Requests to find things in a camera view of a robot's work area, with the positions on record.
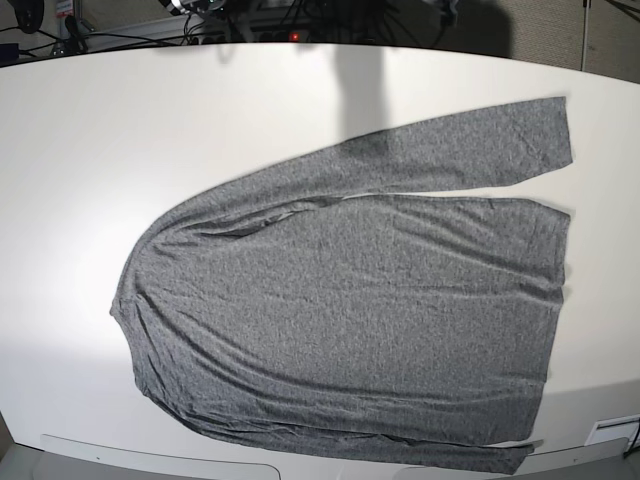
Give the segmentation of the grey long-sleeve T-shirt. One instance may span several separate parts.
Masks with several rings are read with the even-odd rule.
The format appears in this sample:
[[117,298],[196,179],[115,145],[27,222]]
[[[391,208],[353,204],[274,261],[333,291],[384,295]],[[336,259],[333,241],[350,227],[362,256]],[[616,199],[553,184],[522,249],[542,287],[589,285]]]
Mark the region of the grey long-sleeve T-shirt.
[[572,161],[542,98],[350,139],[156,220],[110,313],[141,393],[286,453],[512,474],[547,380],[570,216],[481,198]]

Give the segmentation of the black power strip red light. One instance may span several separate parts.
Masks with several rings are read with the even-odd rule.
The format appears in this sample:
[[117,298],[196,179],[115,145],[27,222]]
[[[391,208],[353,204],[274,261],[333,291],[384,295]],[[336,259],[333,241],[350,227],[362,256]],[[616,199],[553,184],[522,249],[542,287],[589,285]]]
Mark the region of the black power strip red light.
[[189,45],[227,44],[227,43],[304,43],[310,42],[308,30],[275,30],[250,32],[248,36],[241,32],[215,31],[211,33],[193,34]]

